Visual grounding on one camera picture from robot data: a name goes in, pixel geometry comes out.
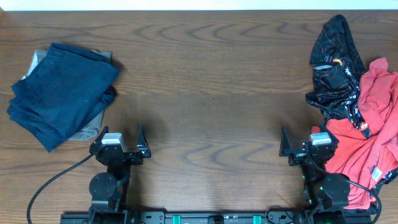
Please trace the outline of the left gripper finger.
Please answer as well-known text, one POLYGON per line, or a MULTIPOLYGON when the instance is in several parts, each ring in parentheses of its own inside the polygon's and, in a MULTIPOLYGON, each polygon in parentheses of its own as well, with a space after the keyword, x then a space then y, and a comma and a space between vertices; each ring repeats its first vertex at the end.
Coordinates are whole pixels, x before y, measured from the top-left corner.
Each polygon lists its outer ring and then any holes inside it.
POLYGON ((144 134, 144 125, 139 125, 139 130, 137 134, 137 147, 147 147, 148 143, 144 134))
POLYGON ((93 144, 101 144, 102 143, 102 139, 104 138, 104 135, 106 133, 109 133, 109 127, 105 126, 102 131, 100 132, 100 134, 98 135, 98 137, 94 140, 93 144))

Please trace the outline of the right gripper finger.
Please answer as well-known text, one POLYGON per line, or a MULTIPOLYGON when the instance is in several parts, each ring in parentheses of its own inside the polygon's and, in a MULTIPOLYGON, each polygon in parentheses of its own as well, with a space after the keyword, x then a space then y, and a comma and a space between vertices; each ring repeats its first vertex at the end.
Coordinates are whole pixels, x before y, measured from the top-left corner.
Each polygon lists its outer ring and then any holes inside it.
POLYGON ((327 133, 330 139, 335 139, 335 136, 331 133, 331 131, 326 127, 326 124, 323 121, 319 122, 318 127, 320 128, 321 133, 327 133))
POLYGON ((281 150, 289 150, 291 149, 291 145, 290 145, 290 141, 287 135, 287 131, 284 127, 282 127, 281 130, 281 135, 282 135, 282 139, 281 139, 281 144, 280 144, 280 149, 281 150))

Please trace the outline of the red orange t-shirt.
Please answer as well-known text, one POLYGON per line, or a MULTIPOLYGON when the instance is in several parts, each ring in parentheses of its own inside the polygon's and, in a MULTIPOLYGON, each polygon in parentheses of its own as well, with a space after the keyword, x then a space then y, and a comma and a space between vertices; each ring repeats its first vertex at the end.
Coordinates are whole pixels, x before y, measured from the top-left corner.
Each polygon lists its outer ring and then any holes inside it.
POLYGON ((397 72, 387 69, 386 58, 379 58, 371 62, 359 83, 359 113, 370 130, 368 138, 347 118, 326 121, 339 141, 326 170, 347 175, 369 189, 397 168, 397 72))

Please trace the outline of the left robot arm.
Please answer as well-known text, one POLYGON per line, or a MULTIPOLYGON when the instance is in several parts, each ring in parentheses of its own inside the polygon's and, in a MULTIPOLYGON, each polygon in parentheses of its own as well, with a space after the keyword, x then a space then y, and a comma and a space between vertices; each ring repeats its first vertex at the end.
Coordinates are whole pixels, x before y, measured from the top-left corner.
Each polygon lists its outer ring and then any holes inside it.
POLYGON ((124 150, 123 136, 110 133, 106 126, 90 146, 90 154, 106 166, 106 172, 95 175, 89 191, 92 196, 89 209, 89 223, 139 223, 139 213, 127 207, 125 200, 131 167, 140 166, 151 157, 150 147, 140 125, 136 152, 124 150))

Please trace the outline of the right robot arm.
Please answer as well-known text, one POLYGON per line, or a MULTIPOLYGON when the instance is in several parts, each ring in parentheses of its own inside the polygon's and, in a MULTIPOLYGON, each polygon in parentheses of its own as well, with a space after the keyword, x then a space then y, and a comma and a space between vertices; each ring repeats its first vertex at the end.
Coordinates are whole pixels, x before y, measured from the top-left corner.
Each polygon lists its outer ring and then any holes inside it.
POLYGON ((348 206, 350 183, 347 176, 326 171, 326 163, 335 155, 339 140, 320 123, 320 132, 311 134, 308 142, 294 149, 285 128, 281 130, 279 156, 288 159, 289 166, 302 170, 305 199, 310 205, 293 212, 292 223, 344 222, 343 209, 348 206))

